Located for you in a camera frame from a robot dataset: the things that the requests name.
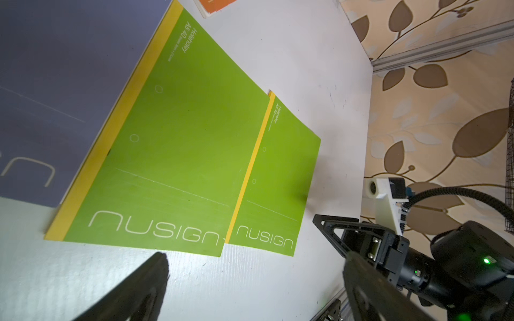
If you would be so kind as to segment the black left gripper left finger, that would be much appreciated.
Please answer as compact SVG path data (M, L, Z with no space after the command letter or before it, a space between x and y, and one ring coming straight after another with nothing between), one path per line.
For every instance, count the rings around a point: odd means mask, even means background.
M168 277L167 256L157 252L76 320L157 320Z

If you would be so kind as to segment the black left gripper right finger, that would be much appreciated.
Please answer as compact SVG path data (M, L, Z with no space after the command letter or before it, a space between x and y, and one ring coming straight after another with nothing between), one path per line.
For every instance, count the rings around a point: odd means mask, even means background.
M359 254L346 255L345 289L355 320L431 320Z

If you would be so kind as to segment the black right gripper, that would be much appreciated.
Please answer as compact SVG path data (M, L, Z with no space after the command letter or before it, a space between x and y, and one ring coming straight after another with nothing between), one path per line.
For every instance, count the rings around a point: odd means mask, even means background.
M356 218L320 214L313 223L344 258L349 253L360 255L392 286L422 299L454 298L454 279L392 230Z

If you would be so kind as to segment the white lined notebook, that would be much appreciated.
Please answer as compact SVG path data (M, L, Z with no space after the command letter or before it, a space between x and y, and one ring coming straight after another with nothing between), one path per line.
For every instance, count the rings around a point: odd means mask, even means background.
M269 93L228 243L293 256L321 139Z

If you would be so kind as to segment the green cover notebook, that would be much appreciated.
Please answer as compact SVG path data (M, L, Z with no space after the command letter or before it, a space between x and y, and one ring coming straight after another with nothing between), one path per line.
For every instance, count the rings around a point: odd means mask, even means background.
M174 1L45 238L220 256L268 103Z

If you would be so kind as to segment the purple cover notebook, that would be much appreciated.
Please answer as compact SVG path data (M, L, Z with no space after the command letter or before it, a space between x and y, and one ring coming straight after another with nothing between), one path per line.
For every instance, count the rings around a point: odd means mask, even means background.
M67 194L168 1L1 2L1 196Z

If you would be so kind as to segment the orange cover notebook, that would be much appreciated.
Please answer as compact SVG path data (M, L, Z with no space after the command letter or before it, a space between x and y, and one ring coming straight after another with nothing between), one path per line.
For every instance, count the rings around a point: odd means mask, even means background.
M208 18L212 14L222 10L223 8L234 3L236 0L195 0L195 4L199 9L203 18Z

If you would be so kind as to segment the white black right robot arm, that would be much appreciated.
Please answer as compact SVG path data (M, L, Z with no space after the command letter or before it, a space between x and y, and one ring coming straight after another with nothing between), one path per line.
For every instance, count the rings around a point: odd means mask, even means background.
M313 222L345 258L343 279L356 320L513 319L513 246L475 221L432 238L430 255L378 221L317 214Z

